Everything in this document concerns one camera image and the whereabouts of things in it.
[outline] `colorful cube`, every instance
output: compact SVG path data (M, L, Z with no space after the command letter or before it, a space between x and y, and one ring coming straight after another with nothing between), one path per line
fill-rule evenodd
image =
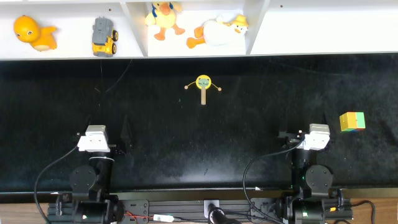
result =
M341 131L359 131L365 129L363 112L347 112L340 116Z

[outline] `yellow and gray toy truck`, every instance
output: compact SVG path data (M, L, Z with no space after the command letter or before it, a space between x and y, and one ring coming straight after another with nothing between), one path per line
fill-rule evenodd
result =
M115 42L119 34L113 29L111 20L102 17L96 18L93 25L93 53L99 57L112 57L116 54Z

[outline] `white label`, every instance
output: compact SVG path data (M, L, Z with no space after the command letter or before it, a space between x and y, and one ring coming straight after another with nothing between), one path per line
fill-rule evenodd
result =
M171 215L154 215L154 221L159 221L159 222L173 222L174 217Z

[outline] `black tabletop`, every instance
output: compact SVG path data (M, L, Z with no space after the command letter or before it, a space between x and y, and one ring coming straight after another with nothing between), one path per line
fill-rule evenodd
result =
M113 192L241 187L247 163L280 150L280 129L330 125L318 154L335 187L397 186L398 55L0 62L0 191L31 192L38 173L69 151L88 117L110 138L131 122L134 149L115 158ZM207 104L184 86L206 74ZM341 133L339 115L362 111L366 129ZM74 152L40 191L69 190L88 163ZM290 186L284 155L255 163L248 187Z

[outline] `truck wheel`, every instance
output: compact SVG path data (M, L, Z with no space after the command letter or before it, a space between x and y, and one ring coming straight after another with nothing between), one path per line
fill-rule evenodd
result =
M116 44L112 44L112 54L116 54Z
M113 41L119 40L119 33L116 30L114 30L112 33L112 39L113 39Z

